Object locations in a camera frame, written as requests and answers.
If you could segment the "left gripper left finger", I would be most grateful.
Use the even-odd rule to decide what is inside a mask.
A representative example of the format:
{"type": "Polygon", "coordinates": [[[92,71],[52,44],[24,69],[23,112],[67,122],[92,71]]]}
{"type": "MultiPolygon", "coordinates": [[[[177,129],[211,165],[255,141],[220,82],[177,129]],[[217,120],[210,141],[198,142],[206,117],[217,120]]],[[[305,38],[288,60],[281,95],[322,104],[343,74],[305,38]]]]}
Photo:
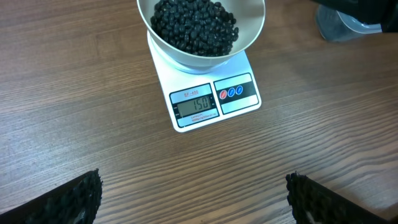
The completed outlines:
{"type": "Polygon", "coordinates": [[[1,214],[1,223],[92,224],[101,205],[102,192],[99,170],[91,170],[1,214]]]}

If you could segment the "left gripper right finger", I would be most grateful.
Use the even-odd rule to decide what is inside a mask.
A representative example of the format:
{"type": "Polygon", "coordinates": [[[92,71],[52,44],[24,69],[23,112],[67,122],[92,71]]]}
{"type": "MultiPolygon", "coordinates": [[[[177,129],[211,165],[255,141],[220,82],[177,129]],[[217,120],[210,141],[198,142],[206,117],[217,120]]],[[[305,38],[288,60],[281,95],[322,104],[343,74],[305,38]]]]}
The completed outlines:
{"type": "Polygon", "coordinates": [[[334,191],[322,186],[306,175],[296,172],[285,176],[287,201],[292,207],[296,224],[391,224],[386,220],[334,191]]]}

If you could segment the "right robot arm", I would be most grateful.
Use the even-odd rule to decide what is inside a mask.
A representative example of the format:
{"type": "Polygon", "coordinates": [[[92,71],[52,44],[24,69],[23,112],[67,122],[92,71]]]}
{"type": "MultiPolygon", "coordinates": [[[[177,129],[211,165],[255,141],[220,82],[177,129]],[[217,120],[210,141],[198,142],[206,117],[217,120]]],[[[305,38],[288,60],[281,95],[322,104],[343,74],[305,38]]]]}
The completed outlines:
{"type": "Polygon", "coordinates": [[[380,24],[382,32],[397,32],[397,0],[312,0],[365,24],[380,24]]]}

